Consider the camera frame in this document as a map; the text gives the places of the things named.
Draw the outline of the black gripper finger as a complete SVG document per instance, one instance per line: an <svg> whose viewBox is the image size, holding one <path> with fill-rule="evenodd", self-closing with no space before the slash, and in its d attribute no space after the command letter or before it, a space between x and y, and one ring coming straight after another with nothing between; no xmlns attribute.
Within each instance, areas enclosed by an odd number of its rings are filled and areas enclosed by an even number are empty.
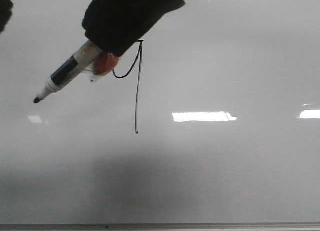
<svg viewBox="0 0 320 231"><path fill-rule="evenodd" d="M11 0L0 0L0 32L2 33L12 17L14 4Z"/></svg>
<svg viewBox="0 0 320 231"><path fill-rule="evenodd" d="M92 0L82 27L101 50L121 57L165 14L184 5L185 0Z"/></svg>

